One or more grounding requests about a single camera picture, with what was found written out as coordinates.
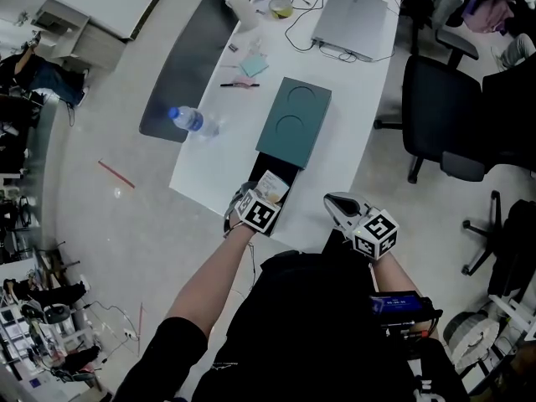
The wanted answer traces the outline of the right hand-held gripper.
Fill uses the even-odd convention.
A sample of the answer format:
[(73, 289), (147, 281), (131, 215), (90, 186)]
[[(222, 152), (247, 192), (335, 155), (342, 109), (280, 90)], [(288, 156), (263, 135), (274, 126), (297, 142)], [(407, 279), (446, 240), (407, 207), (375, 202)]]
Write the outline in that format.
[(345, 228), (345, 212), (367, 212), (351, 228), (343, 231), (354, 250), (372, 261), (379, 260), (397, 242), (399, 225), (385, 210), (372, 207), (355, 193), (334, 192), (323, 198), (324, 207), (339, 229)]

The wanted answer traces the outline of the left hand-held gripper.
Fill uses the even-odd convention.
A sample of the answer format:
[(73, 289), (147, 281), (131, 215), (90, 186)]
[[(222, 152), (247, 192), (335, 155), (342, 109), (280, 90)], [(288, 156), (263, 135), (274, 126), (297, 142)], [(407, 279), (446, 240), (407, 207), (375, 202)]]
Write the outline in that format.
[(265, 199), (255, 188), (255, 182), (246, 182), (235, 192), (224, 213), (224, 235), (240, 225), (264, 234), (280, 213), (281, 206)]

